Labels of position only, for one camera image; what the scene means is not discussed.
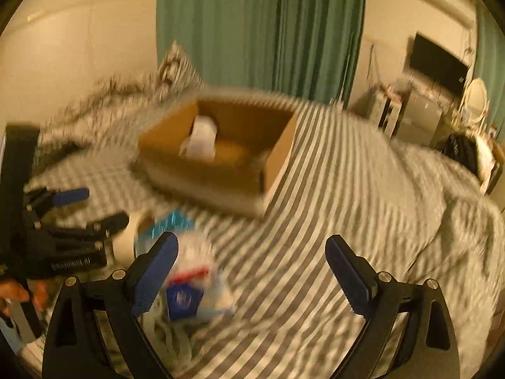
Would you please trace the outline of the left hand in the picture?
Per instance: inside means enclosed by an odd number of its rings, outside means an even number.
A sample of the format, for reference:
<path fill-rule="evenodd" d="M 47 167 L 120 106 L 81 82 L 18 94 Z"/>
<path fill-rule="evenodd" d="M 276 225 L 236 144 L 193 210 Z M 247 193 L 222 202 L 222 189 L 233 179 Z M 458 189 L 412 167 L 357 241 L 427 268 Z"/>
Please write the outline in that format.
<path fill-rule="evenodd" d="M 47 308 L 50 296 L 51 281 L 35 281 L 34 290 L 28 292 L 21 284 L 14 280 L 3 280 L 0 286 L 1 315 L 9 316 L 7 300 L 19 301 L 22 303 L 31 300 L 37 311 Z"/>

